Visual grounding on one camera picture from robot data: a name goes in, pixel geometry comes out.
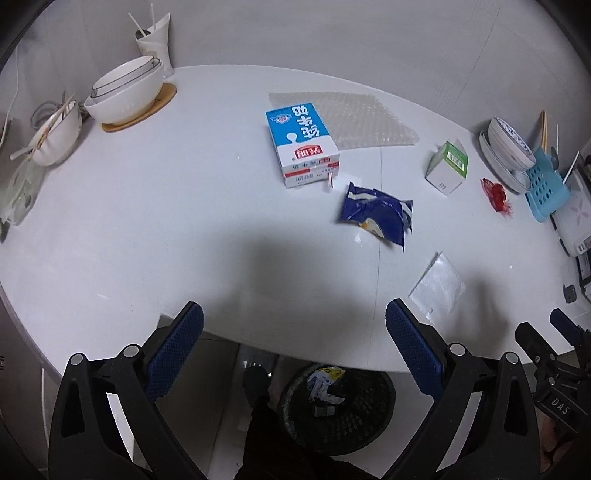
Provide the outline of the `person's right hand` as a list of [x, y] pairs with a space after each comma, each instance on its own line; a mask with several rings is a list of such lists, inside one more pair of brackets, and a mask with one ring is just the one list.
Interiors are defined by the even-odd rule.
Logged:
[[546, 473], [568, 451], [574, 434], [539, 409], [536, 410], [536, 416], [540, 439], [540, 471]]

